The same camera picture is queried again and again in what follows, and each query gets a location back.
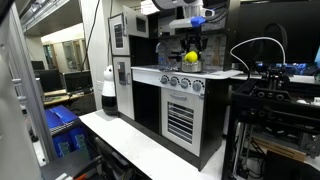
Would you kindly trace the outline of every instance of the control knob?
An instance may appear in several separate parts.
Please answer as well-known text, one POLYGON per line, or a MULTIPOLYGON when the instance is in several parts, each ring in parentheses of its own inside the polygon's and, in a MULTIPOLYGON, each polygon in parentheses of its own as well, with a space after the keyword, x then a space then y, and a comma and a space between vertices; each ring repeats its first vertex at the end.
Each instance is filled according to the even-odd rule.
POLYGON ((161 82, 162 84, 167 84, 168 79, 167 79, 166 77, 162 77, 161 80, 160 80, 160 82, 161 82))
POLYGON ((187 89, 188 88, 188 85, 189 85, 189 82, 187 80, 182 80, 181 83, 180 83, 180 86, 183 88, 183 89, 187 89))
POLYGON ((177 81, 175 78, 171 78, 169 84, 170 84, 171 86, 176 86, 176 85, 178 84, 178 81, 177 81))
POLYGON ((192 85, 193 90, 196 92, 199 92, 201 90, 201 87, 202 87, 202 85, 200 82, 194 82, 192 85))

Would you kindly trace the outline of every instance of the wire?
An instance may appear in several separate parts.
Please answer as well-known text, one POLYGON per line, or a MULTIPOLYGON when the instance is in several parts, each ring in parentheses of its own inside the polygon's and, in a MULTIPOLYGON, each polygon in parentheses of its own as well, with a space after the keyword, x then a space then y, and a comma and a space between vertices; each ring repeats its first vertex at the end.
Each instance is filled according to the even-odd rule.
POLYGON ((96 20, 97 20, 97 12, 98 12, 99 4, 100 4, 100 0, 98 0, 97 6, 96 6, 96 9, 95 9, 95 12, 94 12, 93 23, 92 23, 92 27, 91 27, 90 34, 89 34, 88 43, 87 43, 87 45, 86 45, 86 54, 85 54, 85 56, 84 56, 84 60, 83 60, 82 65, 81 65, 81 67, 80 67, 80 73, 79 73, 79 76, 78 76, 78 78, 77 78, 76 88, 75 88, 75 90, 69 95, 68 101, 71 99, 72 95, 73 95, 73 94, 77 91, 77 89, 78 89, 79 81, 80 81, 80 77, 81 77, 81 73, 83 72, 84 64, 85 64, 85 62, 88 60, 88 50, 89 50, 89 46, 90 46, 90 40, 91 40, 91 37, 92 37, 92 32, 93 32, 93 29, 94 29, 94 26, 95 26, 96 20))
MULTIPOLYGON (((111 0, 110 3, 111 4, 110 4, 110 15, 109 15, 109 18, 112 16, 113 0, 111 0)), ((110 65, 110 59, 112 59, 112 56, 110 56, 110 48, 111 48, 110 44, 111 44, 111 37, 109 35, 109 41, 108 41, 108 66, 110 65)))
POLYGON ((281 45, 281 43, 280 43, 279 41, 277 41, 276 39, 270 38, 270 37, 257 37, 257 38, 252 38, 252 39, 243 41, 243 42, 235 45, 235 46, 230 50, 231 56, 233 56, 233 57, 236 58, 238 61, 240 61, 240 62, 246 67, 246 69, 248 70, 248 73, 249 73, 249 74, 250 74, 250 69, 249 69, 249 67, 247 66, 247 64, 246 64, 244 61, 242 61, 238 56, 234 55, 234 54, 232 53, 232 51, 233 51, 234 49, 236 49, 237 47, 243 45, 243 44, 246 44, 246 43, 251 42, 251 41, 256 41, 256 40, 271 40, 271 41, 276 42, 276 43, 280 46, 281 51, 282 51, 283 65, 286 64, 285 51, 284 51, 284 48, 283 48, 283 46, 281 45))
POLYGON ((208 23, 211 23, 211 24, 217 23, 217 22, 221 21, 224 17, 226 17, 227 14, 228 14, 228 12, 229 12, 229 9, 226 8, 222 13, 220 13, 220 14, 217 15, 216 17, 213 16, 213 19, 210 19, 210 18, 209 18, 209 19, 207 20, 207 22, 208 22, 208 23))
POLYGON ((86 46, 86 55, 84 57, 84 60, 82 62, 81 69, 80 69, 81 72, 83 71, 83 67, 84 67, 85 62, 88 60, 88 50, 89 50, 89 46, 90 46, 90 40, 91 40, 91 37, 92 37, 93 28, 96 25, 97 12, 98 12, 98 8, 99 8, 99 4, 100 4, 100 0, 98 0, 97 6, 96 6, 96 10, 94 12, 93 23, 92 23, 92 27, 91 27, 90 34, 89 34, 88 43, 87 43, 87 46, 86 46))

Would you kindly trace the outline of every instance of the control panel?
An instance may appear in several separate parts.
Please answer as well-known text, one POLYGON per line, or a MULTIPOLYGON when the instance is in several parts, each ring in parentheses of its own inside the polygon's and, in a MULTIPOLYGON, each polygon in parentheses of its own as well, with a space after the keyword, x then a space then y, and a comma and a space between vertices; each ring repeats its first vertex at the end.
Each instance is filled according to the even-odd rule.
POLYGON ((206 88, 206 79, 197 76, 183 76, 181 73, 145 71, 133 69, 133 80, 161 88, 172 89, 203 97, 206 88))
POLYGON ((204 94, 205 91, 205 79, 184 77, 178 75, 162 75, 159 78, 161 87, 174 89, 182 92, 189 92, 192 94, 204 94))

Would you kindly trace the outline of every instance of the vent grille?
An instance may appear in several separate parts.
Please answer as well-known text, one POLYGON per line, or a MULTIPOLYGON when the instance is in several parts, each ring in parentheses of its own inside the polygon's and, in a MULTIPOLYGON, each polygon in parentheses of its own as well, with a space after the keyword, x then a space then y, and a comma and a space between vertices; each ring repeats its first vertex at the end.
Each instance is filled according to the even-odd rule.
POLYGON ((192 109, 168 102, 168 132, 192 144, 192 109))

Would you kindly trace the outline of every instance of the blue crate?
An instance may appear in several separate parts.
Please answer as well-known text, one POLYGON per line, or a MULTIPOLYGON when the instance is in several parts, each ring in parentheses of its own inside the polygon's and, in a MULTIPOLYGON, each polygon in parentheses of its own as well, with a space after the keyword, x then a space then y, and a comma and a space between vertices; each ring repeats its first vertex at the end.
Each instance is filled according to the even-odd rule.
MULTIPOLYGON (((50 131, 64 127, 62 121, 49 109, 45 110, 45 114, 50 131)), ((52 140, 58 157, 63 157, 74 149, 71 137, 68 133, 56 136, 52 138, 52 140)))
MULTIPOLYGON (((54 113, 57 117, 59 117, 60 121, 65 126, 70 126, 75 121, 80 121, 79 117, 73 114, 71 111, 69 111, 64 106, 58 106, 50 109, 52 113, 54 113)), ((87 143, 85 142, 85 138, 87 137, 86 132, 83 128, 75 126, 74 129, 71 129, 69 131, 69 135, 71 138, 71 141, 73 142, 73 149, 74 150, 83 150, 84 154, 91 159, 89 148, 87 143)))

